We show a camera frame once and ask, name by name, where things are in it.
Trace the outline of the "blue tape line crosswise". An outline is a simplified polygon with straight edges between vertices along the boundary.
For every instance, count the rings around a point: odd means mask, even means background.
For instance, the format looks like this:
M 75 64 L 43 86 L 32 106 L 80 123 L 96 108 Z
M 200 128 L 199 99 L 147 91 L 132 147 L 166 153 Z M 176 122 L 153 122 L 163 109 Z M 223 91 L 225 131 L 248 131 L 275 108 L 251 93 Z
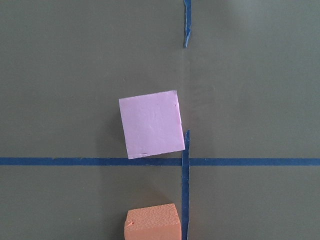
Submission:
M 181 158 L 1 157 L 2 166 L 181 166 Z M 319 166 L 319 158 L 190 158 L 200 166 Z

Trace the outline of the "blue tape line lengthwise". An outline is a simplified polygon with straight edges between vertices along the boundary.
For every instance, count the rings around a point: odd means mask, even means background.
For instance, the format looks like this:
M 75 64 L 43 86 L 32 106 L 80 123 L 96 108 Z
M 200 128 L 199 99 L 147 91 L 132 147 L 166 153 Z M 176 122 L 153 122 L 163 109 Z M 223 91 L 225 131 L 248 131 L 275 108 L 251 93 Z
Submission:
M 184 0 L 184 41 L 186 49 L 192 33 L 192 1 Z M 181 159 L 181 234 L 182 239 L 187 240 L 189 236 L 190 223 L 190 129 L 184 137 L 185 150 Z

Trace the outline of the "orange foam cube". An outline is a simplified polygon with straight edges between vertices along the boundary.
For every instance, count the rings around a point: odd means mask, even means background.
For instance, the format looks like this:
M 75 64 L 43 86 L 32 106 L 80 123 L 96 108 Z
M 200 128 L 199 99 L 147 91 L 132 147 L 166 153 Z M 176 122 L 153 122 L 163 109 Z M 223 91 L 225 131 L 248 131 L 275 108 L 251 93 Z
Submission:
M 182 227 L 175 204 L 131 209 L 124 223 L 126 240 L 181 240 Z

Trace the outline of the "pink foam cube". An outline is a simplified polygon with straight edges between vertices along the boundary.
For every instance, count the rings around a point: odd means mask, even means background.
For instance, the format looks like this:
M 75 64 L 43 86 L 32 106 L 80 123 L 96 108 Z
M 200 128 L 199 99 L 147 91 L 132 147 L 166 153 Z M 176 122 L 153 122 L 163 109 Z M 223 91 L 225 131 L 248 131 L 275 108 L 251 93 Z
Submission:
M 118 102 L 129 159 L 185 150 L 176 90 L 120 98 Z

